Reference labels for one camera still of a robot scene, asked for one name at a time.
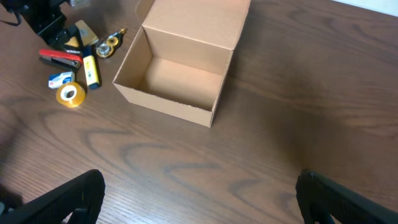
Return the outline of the red black stapler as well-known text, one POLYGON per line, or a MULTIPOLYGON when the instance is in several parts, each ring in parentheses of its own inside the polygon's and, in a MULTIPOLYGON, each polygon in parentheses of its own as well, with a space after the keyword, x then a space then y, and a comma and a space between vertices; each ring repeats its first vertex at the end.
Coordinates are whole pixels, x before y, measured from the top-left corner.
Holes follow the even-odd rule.
POLYGON ((39 60, 67 70, 79 70, 83 64, 83 59, 79 55, 49 49, 39 50, 39 60))

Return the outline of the brown cardboard box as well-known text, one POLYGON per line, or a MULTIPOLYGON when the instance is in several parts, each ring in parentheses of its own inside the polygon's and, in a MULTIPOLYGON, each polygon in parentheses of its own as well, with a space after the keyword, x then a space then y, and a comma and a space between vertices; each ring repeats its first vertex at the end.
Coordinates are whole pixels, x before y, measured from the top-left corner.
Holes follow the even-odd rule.
POLYGON ((145 0, 113 80, 128 102, 202 126, 213 122, 250 0, 145 0))

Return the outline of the yellow sticky note pad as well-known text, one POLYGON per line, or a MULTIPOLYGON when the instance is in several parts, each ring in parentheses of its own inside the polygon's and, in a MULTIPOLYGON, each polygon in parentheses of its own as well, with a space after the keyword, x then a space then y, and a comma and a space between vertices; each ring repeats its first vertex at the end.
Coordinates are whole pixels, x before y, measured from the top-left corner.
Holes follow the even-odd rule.
MULTIPOLYGON (((99 41, 97 35, 90 29, 90 27, 83 21, 80 20, 75 23, 77 28, 80 31, 81 41, 84 46, 93 45, 99 41)), ((68 47, 79 47, 78 39, 76 37, 72 37, 68 42, 65 43, 68 47)))

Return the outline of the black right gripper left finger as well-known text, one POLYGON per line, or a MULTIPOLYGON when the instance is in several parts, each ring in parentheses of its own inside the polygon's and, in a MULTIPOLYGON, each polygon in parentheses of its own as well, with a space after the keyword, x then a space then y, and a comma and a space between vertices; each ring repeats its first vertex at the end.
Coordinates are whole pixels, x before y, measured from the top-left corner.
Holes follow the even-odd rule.
POLYGON ((1 223, 95 224, 105 195, 102 173, 92 169, 29 203, 1 215, 1 223))

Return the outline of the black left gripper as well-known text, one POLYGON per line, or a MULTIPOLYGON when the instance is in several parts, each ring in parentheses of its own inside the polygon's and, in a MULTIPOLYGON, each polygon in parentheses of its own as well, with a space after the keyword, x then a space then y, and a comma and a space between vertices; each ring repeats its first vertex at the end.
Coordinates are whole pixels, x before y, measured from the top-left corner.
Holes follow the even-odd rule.
POLYGON ((1 22, 10 26, 19 26, 22 19, 30 28, 41 37, 48 46, 55 50, 79 50, 83 49, 80 30, 74 24, 64 29, 66 17, 61 12, 60 5, 67 0, 1 0, 5 10, 14 14, 17 22, 1 22), (76 38, 77 46, 67 43, 76 38))

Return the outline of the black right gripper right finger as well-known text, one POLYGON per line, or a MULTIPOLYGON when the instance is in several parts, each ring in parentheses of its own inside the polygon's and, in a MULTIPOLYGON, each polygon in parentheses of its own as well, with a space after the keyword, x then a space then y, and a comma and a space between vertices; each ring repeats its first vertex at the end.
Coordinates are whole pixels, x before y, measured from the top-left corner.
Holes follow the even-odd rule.
POLYGON ((295 189, 305 224, 397 223, 396 212, 312 170, 301 171, 295 189))

